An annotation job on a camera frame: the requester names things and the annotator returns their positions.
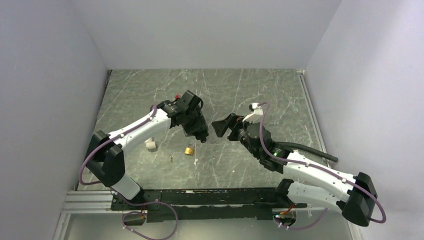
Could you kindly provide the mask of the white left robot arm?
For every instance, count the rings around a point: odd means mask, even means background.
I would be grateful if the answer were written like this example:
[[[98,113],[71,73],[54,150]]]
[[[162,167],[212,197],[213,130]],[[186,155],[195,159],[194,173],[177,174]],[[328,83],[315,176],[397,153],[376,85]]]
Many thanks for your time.
[[[205,143],[209,131],[202,113],[203,105],[199,96],[186,90],[174,100],[152,105],[147,115],[125,127],[109,133],[95,132],[78,173],[79,183],[88,185],[82,176],[84,169],[88,169],[98,179],[97,184],[119,193],[129,209],[139,209],[146,201],[145,191],[126,173],[125,153],[178,126],[182,127],[185,136]]]

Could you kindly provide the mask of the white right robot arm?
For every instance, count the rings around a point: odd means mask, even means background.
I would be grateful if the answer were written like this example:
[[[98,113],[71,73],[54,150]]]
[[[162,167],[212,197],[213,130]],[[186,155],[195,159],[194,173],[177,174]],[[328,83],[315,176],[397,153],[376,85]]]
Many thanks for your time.
[[[318,164],[295,150],[293,143],[274,141],[259,123],[243,122],[234,113],[211,125],[219,138],[231,130],[229,141],[240,142],[264,168],[283,175],[275,194],[280,207],[318,205],[341,213],[353,224],[369,226],[378,195],[368,174],[353,175]]]

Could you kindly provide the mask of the white pipe elbow left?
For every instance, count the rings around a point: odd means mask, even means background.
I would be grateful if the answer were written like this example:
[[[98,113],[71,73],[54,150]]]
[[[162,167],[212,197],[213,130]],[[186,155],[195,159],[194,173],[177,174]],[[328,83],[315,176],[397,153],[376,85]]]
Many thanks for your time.
[[[144,144],[145,144],[146,149],[149,152],[154,152],[158,148],[156,142],[154,141],[154,139],[152,137],[145,140]]]

